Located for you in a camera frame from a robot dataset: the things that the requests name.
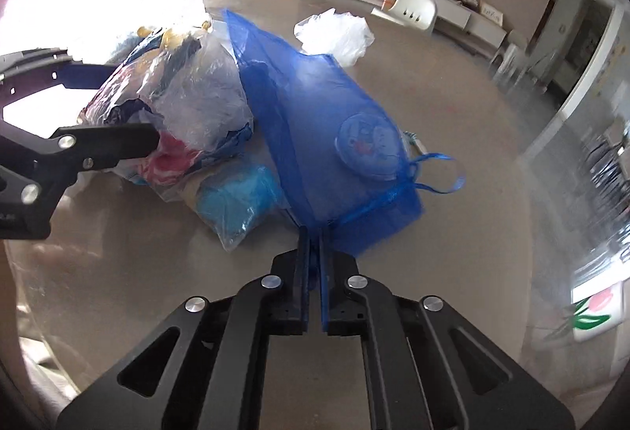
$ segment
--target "blue mesh bag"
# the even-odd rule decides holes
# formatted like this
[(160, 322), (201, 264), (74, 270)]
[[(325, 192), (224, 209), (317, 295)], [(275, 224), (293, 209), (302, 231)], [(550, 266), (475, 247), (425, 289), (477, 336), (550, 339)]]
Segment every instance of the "blue mesh bag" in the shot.
[[(241, 83), (298, 223), (328, 228), (349, 254), (420, 217), (420, 162), (385, 111), (330, 55), (304, 55), (281, 38), (224, 13)], [(453, 190), (461, 187), (458, 179)]]

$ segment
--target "silver bolt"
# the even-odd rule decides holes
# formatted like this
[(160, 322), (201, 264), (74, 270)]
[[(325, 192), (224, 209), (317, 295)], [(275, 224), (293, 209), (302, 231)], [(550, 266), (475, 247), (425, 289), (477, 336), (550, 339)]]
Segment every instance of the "silver bolt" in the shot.
[(262, 284), (263, 287), (272, 289), (281, 285), (282, 279), (280, 279), (278, 276), (265, 276), (261, 279), (260, 284)]
[(59, 142), (57, 142), (57, 144), (59, 144), (59, 147), (63, 150), (70, 149), (76, 143), (77, 139), (74, 138), (72, 135), (64, 135), (59, 139)]
[(367, 286), (367, 279), (364, 276), (352, 276), (348, 278), (348, 286), (354, 289), (362, 289)]
[(444, 302), (438, 297), (426, 297), (422, 305), (427, 311), (436, 312), (444, 307)]
[(26, 185), (22, 189), (21, 197), (24, 204), (33, 204), (39, 197), (39, 187), (34, 184)]
[(191, 313), (198, 313), (206, 307), (206, 301), (201, 297), (192, 297), (186, 301), (186, 310)]

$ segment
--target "triangular cutout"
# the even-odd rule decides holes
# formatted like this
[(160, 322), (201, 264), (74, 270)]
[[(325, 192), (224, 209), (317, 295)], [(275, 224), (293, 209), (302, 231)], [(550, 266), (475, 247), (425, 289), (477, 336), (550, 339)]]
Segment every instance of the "triangular cutout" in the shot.
[(508, 372), (473, 342), (465, 331), (453, 328), (448, 334), (458, 351), (459, 360), (464, 364), (468, 380), (475, 393), (484, 395), (508, 382), (510, 379)]
[(142, 396), (153, 396), (179, 336), (177, 327), (168, 328), (120, 372), (119, 384)]

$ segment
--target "table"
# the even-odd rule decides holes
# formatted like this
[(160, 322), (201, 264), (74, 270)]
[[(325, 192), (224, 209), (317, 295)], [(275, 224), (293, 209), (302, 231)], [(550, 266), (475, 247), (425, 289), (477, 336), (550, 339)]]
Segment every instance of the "table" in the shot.
[[(423, 217), (361, 255), (361, 272), (402, 297), (440, 295), (518, 360), (532, 273), (530, 198), (513, 115), (484, 69), (448, 40), (371, 17), (372, 7), (355, 0), (204, 3), (215, 17), (229, 7), (296, 47), (293, 27), (312, 14), (335, 7), (366, 17), (376, 40), (348, 72), (401, 129), (458, 158), (467, 185), (422, 195)], [(427, 166), (426, 175), (435, 181), (443, 172)], [(79, 389), (182, 301), (233, 295), (297, 243), (296, 229), (278, 217), (228, 254), (183, 204), (107, 173), (60, 201), (52, 229), (45, 241), (9, 243), (9, 255), (37, 325)], [(369, 426), (358, 341), (324, 338), (316, 327), (273, 339), (262, 429)]]

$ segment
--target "floor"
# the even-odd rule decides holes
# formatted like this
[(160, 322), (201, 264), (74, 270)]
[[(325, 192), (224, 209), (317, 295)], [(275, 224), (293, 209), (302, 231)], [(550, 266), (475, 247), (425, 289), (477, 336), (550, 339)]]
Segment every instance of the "floor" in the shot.
[[(146, 23), (146, 1), (125, 0), (129, 13), (120, 25), (90, 28), (89, 13), (62, 13), (40, 36), (29, 24), (35, 9), (20, 14), (24, 1), (14, 0), (0, 20), (1, 52), (44, 39), (67, 44), (82, 30), (76, 51), (99, 61), (135, 27), (131, 22)], [(569, 336), (549, 339), (566, 321), (575, 271), (600, 239), (590, 225), (577, 137), (560, 127), (540, 152), (528, 154), (553, 119), (552, 99), (527, 79), (518, 87), (493, 80), (485, 61), (449, 39), (397, 28), (356, 0), (203, 1), (215, 17), (230, 7), (296, 47), (293, 26), (312, 14), (335, 7), (366, 16), (376, 40), (349, 74), (401, 128), (418, 133), (429, 149), (455, 156), (467, 185), (453, 195), (422, 195), (424, 216), (361, 255), (361, 271), (402, 297), (444, 297), (571, 407), (576, 393), (609, 383), (615, 364), (627, 361), (619, 347), (625, 327), (581, 344)], [(104, 9), (102, 0), (72, 4)], [(24, 30), (15, 28), (20, 16)], [(56, 119), (67, 117), (51, 112), (48, 118), (59, 125), (65, 123)], [(20, 124), (32, 125), (32, 115)], [(424, 175), (438, 183), (445, 176), (431, 168)], [(165, 204), (149, 188), (113, 174), (99, 174), (67, 195), (48, 240), (14, 242), (9, 252), (36, 324), (80, 390), (187, 297), (232, 295), (297, 239), (279, 217), (227, 254), (183, 204)], [(315, 329), (274, 339), (261, 428), (367, 428), (363, 382), (353, 339), (326, 338)]]

